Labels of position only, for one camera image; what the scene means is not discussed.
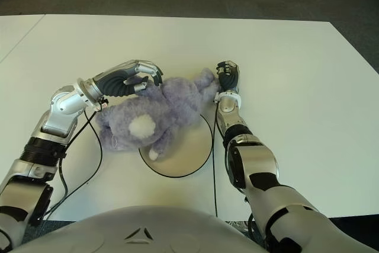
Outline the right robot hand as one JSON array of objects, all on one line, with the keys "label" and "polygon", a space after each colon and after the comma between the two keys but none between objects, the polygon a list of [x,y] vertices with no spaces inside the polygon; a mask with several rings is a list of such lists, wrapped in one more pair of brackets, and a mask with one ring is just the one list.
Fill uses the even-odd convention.
[{"label": "right robot hand", "polygon": [[239,87],[239,68],[231,60],[220,62],[216,66],[217,76],[222,91],[236,91]]}]

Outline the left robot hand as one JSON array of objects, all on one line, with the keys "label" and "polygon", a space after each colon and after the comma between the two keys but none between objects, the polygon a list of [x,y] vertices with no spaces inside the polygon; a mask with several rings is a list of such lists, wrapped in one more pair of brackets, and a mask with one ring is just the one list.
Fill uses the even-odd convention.
[{"label": "left robot hand", "polygon": [[162,84],[162,70],[147,60],[129,60],[93,77],[94,85],[105,96],[123,97],[145,90],[149,78],[135,78],[139,73],[152,77],[156,86]]}]

